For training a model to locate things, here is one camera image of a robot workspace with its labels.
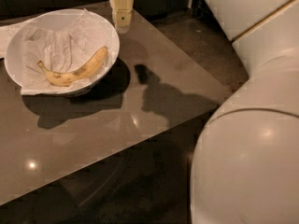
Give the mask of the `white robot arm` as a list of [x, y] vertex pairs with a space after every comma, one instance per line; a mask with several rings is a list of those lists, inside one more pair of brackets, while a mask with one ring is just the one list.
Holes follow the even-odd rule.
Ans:
[[299, 0], [204, 0], [248, 81], [192, 155], [192, 224], [299, 224]]

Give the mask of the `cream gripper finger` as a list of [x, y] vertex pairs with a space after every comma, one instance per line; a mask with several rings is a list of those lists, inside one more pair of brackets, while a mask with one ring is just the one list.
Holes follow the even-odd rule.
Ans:
[[112, 20], [119, 34], [127, 33], [132, 20], [134, 0], [109, 0]]

